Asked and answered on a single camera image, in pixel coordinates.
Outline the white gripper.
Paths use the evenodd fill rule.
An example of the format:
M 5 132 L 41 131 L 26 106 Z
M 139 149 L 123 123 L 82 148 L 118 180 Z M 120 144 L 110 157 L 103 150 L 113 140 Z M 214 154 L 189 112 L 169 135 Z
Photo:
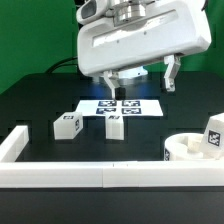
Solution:
M 208 0 L 107 0 L 103 16 L 82 25 L 78 65 L 86 76 L 102 74 L 116 98 L 122 71 L 163 60 L 165 88 L 175 91 L 180 58 L 207 50 L 211 33 Z

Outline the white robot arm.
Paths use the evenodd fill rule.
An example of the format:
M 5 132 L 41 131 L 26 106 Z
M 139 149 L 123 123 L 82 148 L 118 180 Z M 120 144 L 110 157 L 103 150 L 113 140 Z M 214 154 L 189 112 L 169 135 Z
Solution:
M 164 62 L 165 89 L 173 92 L 180 59 L 211 44 L 207 5 L 208 0 L 87 0 L 76 12 L 80 71 L 102 77 L 112 97 L 122 99 L 119 79 Z

